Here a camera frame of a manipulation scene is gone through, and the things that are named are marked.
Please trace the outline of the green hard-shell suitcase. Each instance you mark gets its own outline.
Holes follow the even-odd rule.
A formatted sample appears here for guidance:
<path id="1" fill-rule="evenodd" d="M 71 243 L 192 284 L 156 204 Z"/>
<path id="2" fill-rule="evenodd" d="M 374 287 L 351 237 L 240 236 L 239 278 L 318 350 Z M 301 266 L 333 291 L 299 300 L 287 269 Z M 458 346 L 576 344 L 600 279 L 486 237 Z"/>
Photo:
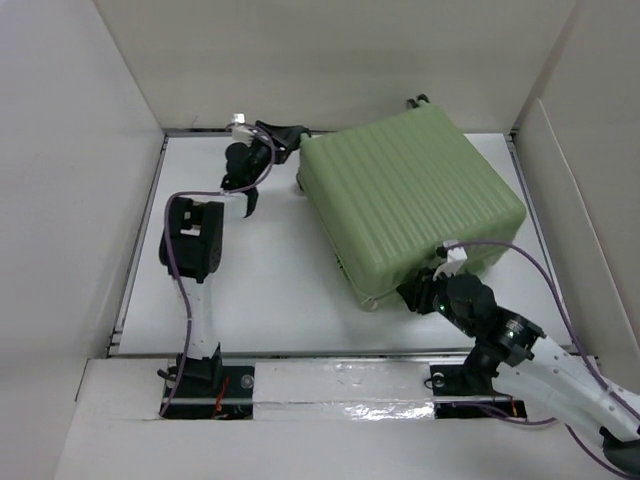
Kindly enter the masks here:
<path id="1" fill-rule="evenodd" d="M 444 241 L 506 244 L 527 217 L 516 192 L 424 94 L 395 116 L 303 139 L 296 179 L 359 307 L 367 297 L 378 309 L 399 302 L 397 287 L 435 267 Z"/>

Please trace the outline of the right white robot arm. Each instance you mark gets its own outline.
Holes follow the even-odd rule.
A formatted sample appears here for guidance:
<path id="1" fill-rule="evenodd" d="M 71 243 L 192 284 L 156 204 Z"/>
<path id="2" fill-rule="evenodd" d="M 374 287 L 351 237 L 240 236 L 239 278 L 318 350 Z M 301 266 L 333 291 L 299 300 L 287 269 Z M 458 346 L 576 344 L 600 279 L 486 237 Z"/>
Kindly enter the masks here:
<path id="1" fill-rule="evenodd" d="M 474 341 L 463 363 L 432 368 L 426 383 L 435 394 L 495 394 L 542 404 L 600 447 L 618 471 L 638 476 L 638 395 L 567 353 L 537 324 L 499 306 L 475 275 L 423 269 L 397 291 L 410 311 L 438 313 Z"/>

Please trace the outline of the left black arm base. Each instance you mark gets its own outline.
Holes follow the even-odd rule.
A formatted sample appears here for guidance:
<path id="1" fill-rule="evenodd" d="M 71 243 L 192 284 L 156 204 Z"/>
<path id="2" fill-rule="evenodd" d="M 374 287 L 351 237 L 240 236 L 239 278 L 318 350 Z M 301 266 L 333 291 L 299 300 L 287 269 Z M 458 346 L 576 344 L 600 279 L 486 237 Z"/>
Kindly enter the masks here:
<path id="1" fill-rule="evenodd" d="M 161 418 L 228 421 L 253 417 L 255 367 L 225 365 L 220 347 L 200 360 L 183 360 L 178 354 L 157 375 L 164 381 Z"/>

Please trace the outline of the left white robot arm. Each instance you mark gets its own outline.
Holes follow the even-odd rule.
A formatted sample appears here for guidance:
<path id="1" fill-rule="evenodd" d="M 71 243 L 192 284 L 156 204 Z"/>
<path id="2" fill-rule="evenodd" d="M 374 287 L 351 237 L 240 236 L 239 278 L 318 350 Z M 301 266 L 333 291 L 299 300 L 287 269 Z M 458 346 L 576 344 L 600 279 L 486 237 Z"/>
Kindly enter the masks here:
<path id="1" fill-rule="evenodd" d="M 205 397 L 216 394 L 223 382 L 213 332 L 212 279 L 222 259 L 224 225 L 254 213 L 258 185 L 311 136 L 302 125 L 246 124 L 241 115 L 231 131 L 233 142 L 225 150 L 225 174 L 219 189 L 171 195 L 164 208 L 159 245 L 160 263 L 176 282 L 185 304 L 187 332 L 176 365 L 158 374 L 173 385 L 188 381 Z"/>

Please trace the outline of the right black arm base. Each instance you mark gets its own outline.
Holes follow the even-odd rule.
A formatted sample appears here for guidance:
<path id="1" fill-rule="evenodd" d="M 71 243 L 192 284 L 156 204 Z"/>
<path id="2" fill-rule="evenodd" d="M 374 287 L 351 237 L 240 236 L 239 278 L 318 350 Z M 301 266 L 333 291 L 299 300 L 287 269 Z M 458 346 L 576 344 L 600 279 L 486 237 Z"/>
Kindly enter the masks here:
<path id="1" fill-rule="evenodd" d="M 489 380 L 478 378 L 464 360 L 429 362 L 424 387 L 433 394 L 435 418 L 526 420 L 523 401 L 497 393 Z"/>

